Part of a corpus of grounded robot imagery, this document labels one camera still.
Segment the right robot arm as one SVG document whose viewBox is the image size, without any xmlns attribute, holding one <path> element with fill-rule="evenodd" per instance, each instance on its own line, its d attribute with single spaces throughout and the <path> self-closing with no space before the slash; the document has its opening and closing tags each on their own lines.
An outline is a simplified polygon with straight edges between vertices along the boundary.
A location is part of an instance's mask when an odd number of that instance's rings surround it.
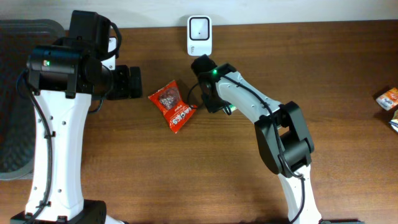
<svg viewBox="0 0 398 224">
<path fill-rule="evenodd" d="M 191 69 L 209 113 L 231 115 L 237 109 L 254 125 L 260 157 L 284 191 L 289 222 L 321 223 L 310 181 L 315 146 L 298 104 L 269 98 L 232 65 L 217 65 L 207 55 L 196 58 Z"/>
</svg>

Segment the orange tissue pack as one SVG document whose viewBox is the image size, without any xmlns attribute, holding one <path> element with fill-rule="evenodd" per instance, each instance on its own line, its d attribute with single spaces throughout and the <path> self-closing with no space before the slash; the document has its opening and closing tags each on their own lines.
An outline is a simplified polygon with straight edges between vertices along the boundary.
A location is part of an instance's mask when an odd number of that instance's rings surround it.
<svg viewBox="0 0 398 224">
<path fill-rule="evenodd" d="M 391 88 L 390 90 L 383 93 L 381 96 L 376 98 L 376 102 L 381 108 L 389 111 L 397 106 L 397 88 Z"/>
</svg>

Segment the grey plastic mesh basket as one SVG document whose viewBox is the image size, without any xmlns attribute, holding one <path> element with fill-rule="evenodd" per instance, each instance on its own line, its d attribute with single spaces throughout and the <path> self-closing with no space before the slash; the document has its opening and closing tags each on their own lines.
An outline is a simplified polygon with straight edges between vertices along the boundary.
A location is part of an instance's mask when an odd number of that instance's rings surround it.
<svg viewBox="0 0 398 224">
<path fill-rule="evenodd" d="M 35 114 L 16 88 L 28 56 L 38 45 L 65 35 L 50 19 L 1 21 L 1 180 L 31 179 L 34 168 Z"/>
</svg>

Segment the yellow snack bag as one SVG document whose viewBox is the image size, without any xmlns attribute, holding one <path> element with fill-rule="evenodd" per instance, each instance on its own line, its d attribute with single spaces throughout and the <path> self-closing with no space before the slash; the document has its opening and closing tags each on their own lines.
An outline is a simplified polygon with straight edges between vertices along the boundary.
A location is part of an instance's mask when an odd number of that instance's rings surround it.
<svg viewBox="0 0 398 224">
<path fill-rule="evenodd" d="M 398 132 L 398 110 L 394 112 L 394 115 L 392 119 L 389 121 L 389 124 L 391 125 L 392 129 L 395 132 Z"/>
</svg>

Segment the red candy bag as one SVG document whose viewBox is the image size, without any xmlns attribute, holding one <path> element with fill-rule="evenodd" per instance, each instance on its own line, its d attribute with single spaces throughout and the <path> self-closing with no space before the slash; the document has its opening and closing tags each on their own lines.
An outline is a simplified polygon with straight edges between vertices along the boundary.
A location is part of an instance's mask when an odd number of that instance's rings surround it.
<svg viewBox="0 0 398 224">
<path fill-rule="evenodd" d="M 175 80 L 148 96 L 148 99 L 162 112 L 169 128 L 174 133 L 177 133 L 196 112 L 196 109 L 182 100 Z"/>
</svg>

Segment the teal tissue pack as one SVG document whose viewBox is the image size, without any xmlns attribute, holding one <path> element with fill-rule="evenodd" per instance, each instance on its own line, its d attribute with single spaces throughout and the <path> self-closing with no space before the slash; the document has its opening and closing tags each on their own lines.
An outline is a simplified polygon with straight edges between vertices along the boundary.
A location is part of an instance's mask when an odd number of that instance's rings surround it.
<svg viewBox="0 0 398 224">
<path fill-rule="evenodd" d="M 235 110 L 237 110 L 237 107 L 235 107 L 234 105 L 230 105 L 229 108 L 230 108 L 230 110 L 231 110 L 232 112 L 234 112 Z"/>
</svg>

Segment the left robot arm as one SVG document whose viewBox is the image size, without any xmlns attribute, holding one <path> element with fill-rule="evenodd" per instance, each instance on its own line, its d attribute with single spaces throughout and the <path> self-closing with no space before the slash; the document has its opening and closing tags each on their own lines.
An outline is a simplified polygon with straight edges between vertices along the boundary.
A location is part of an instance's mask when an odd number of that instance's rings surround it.
<svg viewBox="0 0 398 224">
<path fill-rule="evenodd" d="M 104 223 L 102 200 L 88 200 L 81 189 L 81 157 L 86 117 L 93 101 L 142 96 L 139 67 L 106 65 L 118 27 L 96 12 L 72 13 L 70 29 L 52 45 L 37 46 L 21 78 L 35 111 L 32 189 L 24 211 L 11 223 Z"/>
</svg>

